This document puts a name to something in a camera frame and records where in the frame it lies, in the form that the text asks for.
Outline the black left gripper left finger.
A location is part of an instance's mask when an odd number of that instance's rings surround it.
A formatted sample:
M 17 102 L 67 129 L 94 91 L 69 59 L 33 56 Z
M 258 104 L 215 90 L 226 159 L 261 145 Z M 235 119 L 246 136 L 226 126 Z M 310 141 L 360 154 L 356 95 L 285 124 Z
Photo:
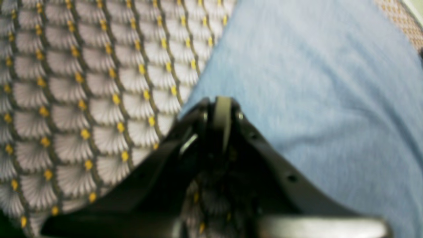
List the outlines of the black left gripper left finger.
M 187 238 L 181 218 L 189 184 L 201 162 L 212 103 L 203 99 L 172 128 L 159 148 L 91 205 L 46 220 L 48 238 Z

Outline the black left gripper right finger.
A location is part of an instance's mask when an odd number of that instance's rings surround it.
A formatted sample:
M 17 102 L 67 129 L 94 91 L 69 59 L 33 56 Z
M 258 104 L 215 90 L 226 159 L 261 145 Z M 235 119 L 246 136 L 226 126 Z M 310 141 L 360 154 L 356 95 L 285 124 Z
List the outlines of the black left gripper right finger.
M 360 215 L 326 196 L 248 121 L 232 98 L 217 97 L 218 152 L 240 149 L 241 166 L 257 197 L 245 221 L 248 238 L 392 238 L 382 218 Z

